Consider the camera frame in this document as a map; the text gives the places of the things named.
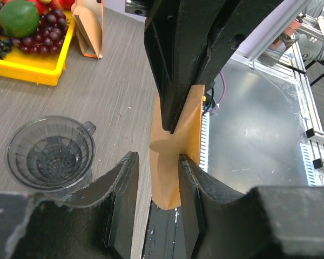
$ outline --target yellow tray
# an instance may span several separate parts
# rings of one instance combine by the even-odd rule
[[[23,54],[13,47],[12,52],[7,53],[4,60],[0,60],[0,76],[56,86],[62,70],[66,69],[66,56],[75,30],[71,12],[64,11],[64,13],[70,24],[59,56]]]

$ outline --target brown paper bag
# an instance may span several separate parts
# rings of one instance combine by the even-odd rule
[[[160,98],[156,94],[150,135],[152,200],[161,209],[181,205],[178,179],[179,154],[200,160],[201,107],[204,85],[193,85],[174,134],[162,128]]]
[[[98,17],[94,11],[101,9],[102,17]],[[82,54],[91,58],[102,58],[103,28],[104,28],[104,7],[102,3],[93,1],[88,6],[84,0],[77,0],[72,6],[72,16],[75,19],[77,28],[76,36]]]

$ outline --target kraft paper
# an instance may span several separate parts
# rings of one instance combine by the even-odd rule
[[[200,160],[201,107],[204,85],[193,85],[173,134],[163,130],[160,98],[156,94],[151,135],[150,165],[152,200],[161,209],[181,205],[178,179],[179,154]]]

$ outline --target lime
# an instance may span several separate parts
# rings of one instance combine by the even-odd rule
[[[0,10],[0,25],[11,37],[24,38],[34,33],[39,15],[34,3],[11,1]]]

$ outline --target clear plastic cup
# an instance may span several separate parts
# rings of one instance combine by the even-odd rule
[[[63,116],[31,121],[8,144],[7,169],[20,184],[63,200],[92,181],[95,130]]]

